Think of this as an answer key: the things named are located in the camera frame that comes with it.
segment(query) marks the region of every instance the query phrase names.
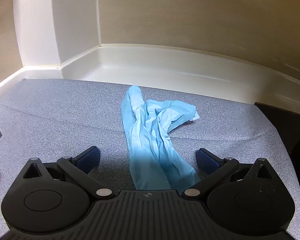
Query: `gray fabric surface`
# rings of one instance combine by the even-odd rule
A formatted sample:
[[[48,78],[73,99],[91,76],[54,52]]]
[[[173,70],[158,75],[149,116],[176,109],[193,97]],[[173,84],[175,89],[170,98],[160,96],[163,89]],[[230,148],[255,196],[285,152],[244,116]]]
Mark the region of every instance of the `gray fabric surface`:
[[[98,169],[90,176],[116,191],[133,189],[120,105],[128,85],[77,80],[23,80],[0,100],[0,205],[31,157],[54,162],[96,145]],[[220,158],[253,163],[265,157],[288,188],[296,212],[288,232],[300,239],[300,188],[288,153],[273,125],[253,105],[175,91],[141,88],[144,99],[181,100],[200,119],[171,131],[175,149],[203,178],[195,162],[201,147]],[[8,230],[0,210],[0,236]]]

